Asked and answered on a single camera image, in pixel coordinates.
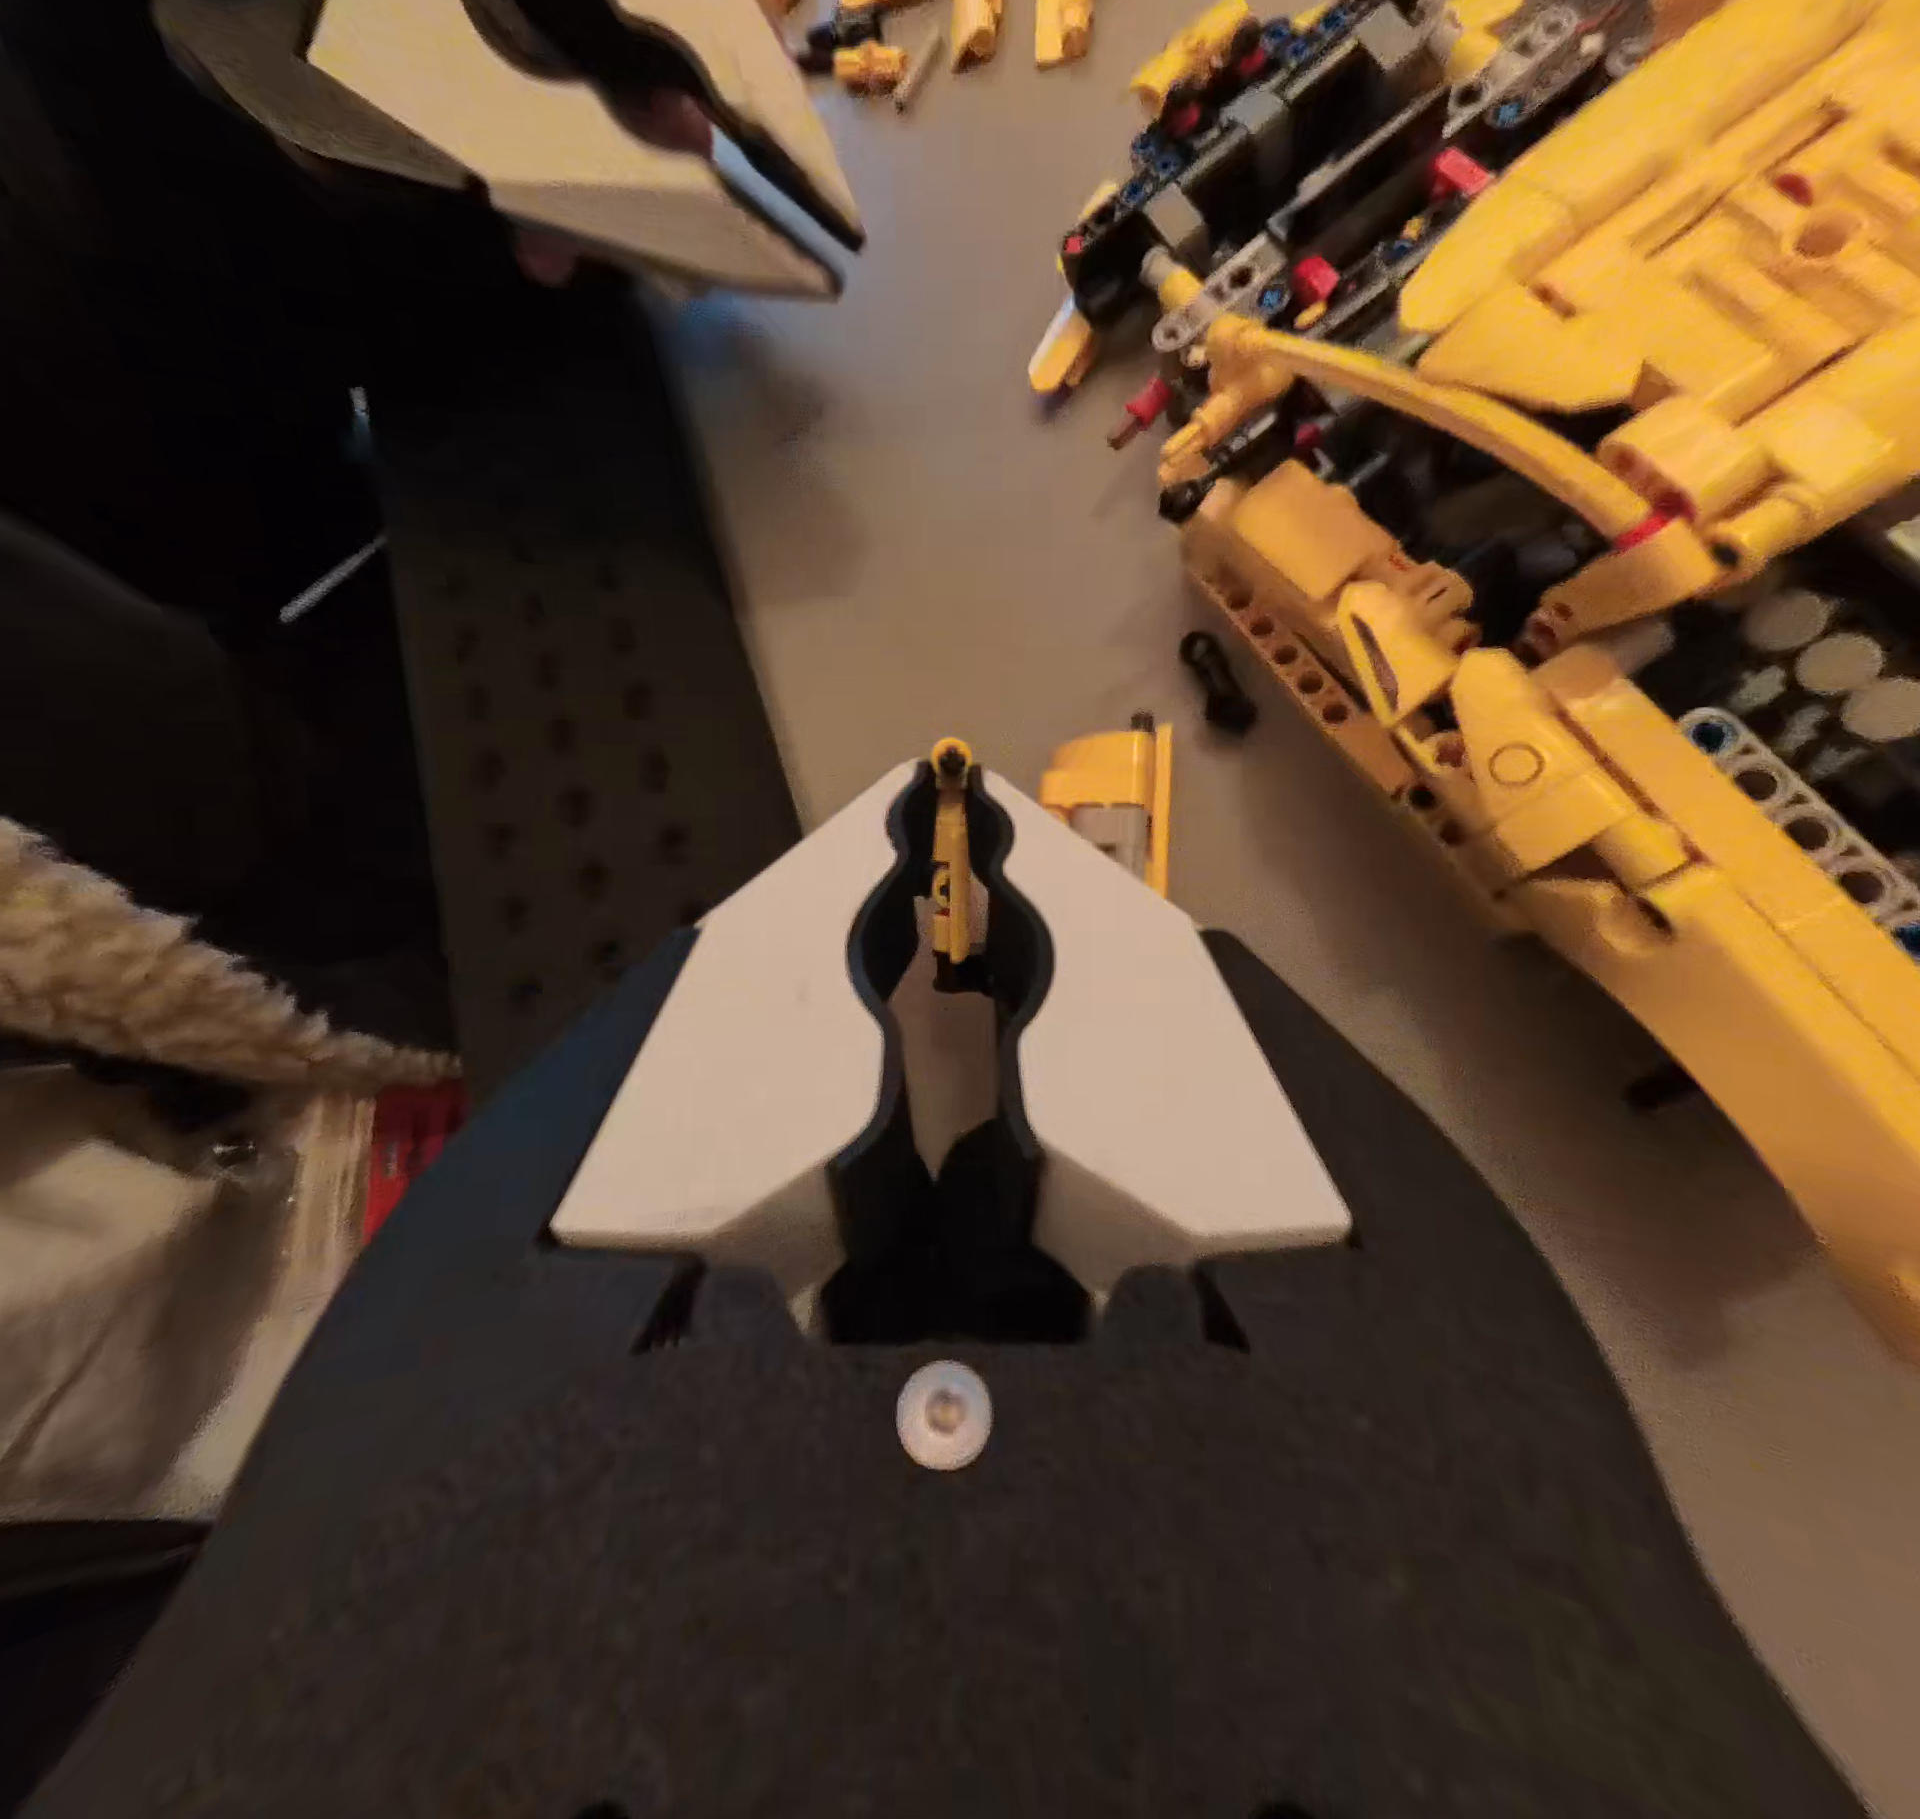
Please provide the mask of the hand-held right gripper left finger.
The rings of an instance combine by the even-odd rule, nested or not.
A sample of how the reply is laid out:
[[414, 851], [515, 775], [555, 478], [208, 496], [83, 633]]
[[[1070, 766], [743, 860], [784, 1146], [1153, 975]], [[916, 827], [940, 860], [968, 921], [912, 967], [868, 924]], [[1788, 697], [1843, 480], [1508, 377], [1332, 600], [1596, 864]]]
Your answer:
[[933, 1213], [900, 1027], [918, 952], [924, 760], [719, 902], [548, 1233], [572, 1253], [755, 1267], [782, 1295], [907, 1253]]

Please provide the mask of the yellow curved brick piece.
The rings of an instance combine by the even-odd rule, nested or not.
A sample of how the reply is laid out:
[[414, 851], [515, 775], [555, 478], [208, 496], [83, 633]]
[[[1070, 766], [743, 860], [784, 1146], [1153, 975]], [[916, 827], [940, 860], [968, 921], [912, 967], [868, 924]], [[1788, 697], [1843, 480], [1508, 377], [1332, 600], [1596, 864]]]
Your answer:
[[1146, 890], [1168, 899], [1173, 724], [1140, 711], [1126, 727], [1073, 737], [1052, 752], [1038, 802]]

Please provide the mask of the grey desk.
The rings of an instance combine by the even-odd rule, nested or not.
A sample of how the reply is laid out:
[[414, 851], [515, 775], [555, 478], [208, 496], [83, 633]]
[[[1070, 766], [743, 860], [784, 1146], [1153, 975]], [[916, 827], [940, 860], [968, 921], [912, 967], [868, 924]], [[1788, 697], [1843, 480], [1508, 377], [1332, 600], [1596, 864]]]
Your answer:
[[1006, 0], [1000, 53], [912, 114], [827, 87], [868, 226], [840, 301], [664, 316], [801, 820], [947, 730], [1032, 787], [1082, 730], [1173, 718], [1176, 902], [1501, 1189], [1751, 1644], [1870, 1810], [1913, 1815], [1916, 1370], [1721, 1116], [1632, 1112], [1645, 1036], [1501, 940], [1266, 681], [1243, 670], [1246, 740], [1201, 724], [1177, 638], [1214, 611], [1158, 520], [1150, 448], [1105, 445], [1140, 354], [1105, 351], [1058, 414], [1026, 381], [1058, 238], [1140, 128], [1131, 74], [1211, 4], [1094, 0], [1089, 56], [1040, 71], [1035, 0]]

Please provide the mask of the yellow toy brick car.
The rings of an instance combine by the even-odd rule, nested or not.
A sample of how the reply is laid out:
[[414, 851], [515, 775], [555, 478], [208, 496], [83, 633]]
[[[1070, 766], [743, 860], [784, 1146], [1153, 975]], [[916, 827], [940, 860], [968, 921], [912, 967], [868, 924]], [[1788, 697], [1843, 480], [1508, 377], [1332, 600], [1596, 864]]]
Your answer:
[[1193, 587], [1916, 1362], [1916, 0], [1217, 0], [1058, 244]]

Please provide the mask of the dark sherpa-lined jacket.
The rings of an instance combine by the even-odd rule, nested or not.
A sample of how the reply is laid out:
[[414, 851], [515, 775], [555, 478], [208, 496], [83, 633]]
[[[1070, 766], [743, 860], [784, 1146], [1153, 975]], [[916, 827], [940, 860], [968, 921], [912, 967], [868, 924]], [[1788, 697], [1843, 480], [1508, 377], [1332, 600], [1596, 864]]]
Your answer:
[[4, 1590], [204, 1531], [456, 1071], [375, 569], [226, 641], [4, 520]]

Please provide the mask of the thin yellow brick piece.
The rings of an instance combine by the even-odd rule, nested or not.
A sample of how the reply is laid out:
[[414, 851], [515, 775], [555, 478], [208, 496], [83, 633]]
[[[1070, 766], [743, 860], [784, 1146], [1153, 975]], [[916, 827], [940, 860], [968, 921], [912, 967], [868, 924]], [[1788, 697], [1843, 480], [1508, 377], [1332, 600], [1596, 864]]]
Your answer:
[[943, 992], [986, 992], [991, 975], [977, 954], [971, 909], [971, 778], [974, 758], [967, 740], [945, 737], [930, 748], [937, 809], [927, 867], [927, 940], [933, 984]]

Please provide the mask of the black brick connector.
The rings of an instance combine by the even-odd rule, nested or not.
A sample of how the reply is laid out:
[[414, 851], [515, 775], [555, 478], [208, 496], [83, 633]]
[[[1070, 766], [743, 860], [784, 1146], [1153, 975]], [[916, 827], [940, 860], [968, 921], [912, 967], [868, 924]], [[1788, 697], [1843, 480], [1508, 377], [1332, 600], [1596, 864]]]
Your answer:
[[1259, 703], [1238, 681], [1228, 647], [1211, 629], [1190, 629], [1177, 641], [1177, 661], [1199, 691], [1204, 724], [1243, 740], [1259, 724]]

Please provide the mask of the black studded mat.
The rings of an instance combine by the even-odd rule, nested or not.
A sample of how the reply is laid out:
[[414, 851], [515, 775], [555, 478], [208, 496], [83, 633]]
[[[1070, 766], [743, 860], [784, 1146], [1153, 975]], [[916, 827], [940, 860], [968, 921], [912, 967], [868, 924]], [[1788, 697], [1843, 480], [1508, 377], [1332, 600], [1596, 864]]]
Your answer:
[[801, 833], [652, 319], [456, 301], [371, 381], [450, 1013], [484, 1097]]

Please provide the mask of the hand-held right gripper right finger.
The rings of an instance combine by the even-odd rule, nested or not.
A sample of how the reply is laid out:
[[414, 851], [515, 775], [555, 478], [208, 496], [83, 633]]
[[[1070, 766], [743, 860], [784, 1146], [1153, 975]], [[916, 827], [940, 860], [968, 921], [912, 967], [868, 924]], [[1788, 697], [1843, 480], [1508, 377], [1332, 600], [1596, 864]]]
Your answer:
[[1000, 773], [968, 848], [1032, 1243], [1094, 1310], [1140, 1271], [1341, 1246], [1351, 1209], [1195, 921]]

